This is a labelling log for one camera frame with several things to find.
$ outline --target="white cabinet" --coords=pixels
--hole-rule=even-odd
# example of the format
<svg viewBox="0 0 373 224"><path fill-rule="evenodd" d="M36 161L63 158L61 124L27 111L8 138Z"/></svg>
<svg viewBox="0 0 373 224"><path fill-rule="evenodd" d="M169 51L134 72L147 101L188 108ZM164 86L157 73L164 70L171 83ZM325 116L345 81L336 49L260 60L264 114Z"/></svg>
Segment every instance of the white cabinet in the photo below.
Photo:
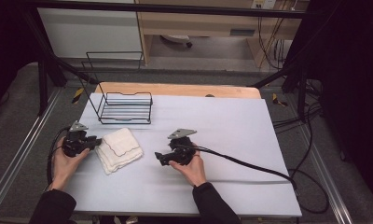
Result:
<svg viewBox="0 0 373 224"><path fill-rule="evenodd" d="M133 0L100 0L133 3ZM38 9L55 54L87 58L87 51L141 51L135 12ZM94 54L95 58L140 59L137 53Z"/></svg>

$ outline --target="table surface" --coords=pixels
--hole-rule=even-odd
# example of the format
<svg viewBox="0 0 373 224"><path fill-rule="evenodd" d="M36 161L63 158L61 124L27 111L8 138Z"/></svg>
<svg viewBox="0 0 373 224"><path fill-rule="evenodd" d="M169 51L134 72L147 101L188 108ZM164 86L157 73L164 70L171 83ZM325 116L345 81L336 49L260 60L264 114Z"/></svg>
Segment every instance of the table surface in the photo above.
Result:
<svg viewBox="0 0 373 224"><path fill-rule="evenodd" d="M101 93L93 93L90 99L98 104L101 97ZM77 212L198 216L192 187L172 167L161 166L154 155L156 151L170 152L167 136L178 128L197 130L190 138L199 146L287 173L266 103L259 97L238 99L153 93L153 102L152 123L149 125L102 125L92 105L86 105L80 122L89 127L88 135L102 137L120 128L129 128L144 156L106 175L97 154L91 152L67 188L77 201ZM207 179L240 217L301 216L292 185L281 177L215 155L202 153L201 157L205 161Z"/></svg>

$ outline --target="white towel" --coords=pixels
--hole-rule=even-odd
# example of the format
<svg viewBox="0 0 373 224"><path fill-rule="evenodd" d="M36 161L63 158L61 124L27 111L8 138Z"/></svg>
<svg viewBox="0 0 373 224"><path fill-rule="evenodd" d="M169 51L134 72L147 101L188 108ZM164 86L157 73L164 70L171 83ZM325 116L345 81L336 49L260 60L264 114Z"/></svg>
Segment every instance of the white towel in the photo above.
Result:
<svg viewBox="0 0 373 224"><path fill-rule="evenodd" d="M108 175L143 156L143 150L127 128L103 136L96 152Z"/></svg>

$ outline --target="human hand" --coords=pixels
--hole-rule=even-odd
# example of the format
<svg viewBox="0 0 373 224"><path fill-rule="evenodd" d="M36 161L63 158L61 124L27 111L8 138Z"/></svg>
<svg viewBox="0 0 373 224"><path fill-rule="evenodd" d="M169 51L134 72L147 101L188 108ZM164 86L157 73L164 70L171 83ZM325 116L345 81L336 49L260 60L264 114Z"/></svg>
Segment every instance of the human hand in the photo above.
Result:
<svg viewBox="0 0 373 224"><path fill-rule="evenodd" d="M57 189L64 190L68 180L76 171L78 165L87 157L90 150L85 148L79 155L68 157L62 150L62 142L64 137L57 143L57 150L53 156L53 179L49 190Z"/></svg>
<svg viewBox="0 0 373 224"><path fill-rule="evenodd" d="M200 152L196 150L192 161L188 165L180 165L175 161L169 161L169 164L175 170L181 172L191 186L200 186L207 182L204 173L204 162L200 157Z"/></svg>

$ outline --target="black sleeve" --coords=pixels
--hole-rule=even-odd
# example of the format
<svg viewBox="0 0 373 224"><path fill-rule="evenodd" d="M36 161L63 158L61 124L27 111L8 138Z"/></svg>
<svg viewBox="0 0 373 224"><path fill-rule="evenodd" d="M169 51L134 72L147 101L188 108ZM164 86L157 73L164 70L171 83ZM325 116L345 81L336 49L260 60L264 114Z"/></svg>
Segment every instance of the black sleeve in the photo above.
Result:
<svg viewBox="0 0 373 224"><path fill-rule="evenodd" d="M45 192L39 200L29 224L63 224L73 214L76 200L56 189Z"/></svg>
<svg viewBox="0 0 373 224"><path fill-rule="evenodd" d="M211 183L193 189L193 199L200 212L201 224L241 224L238 216L221 198Z"/></svg>

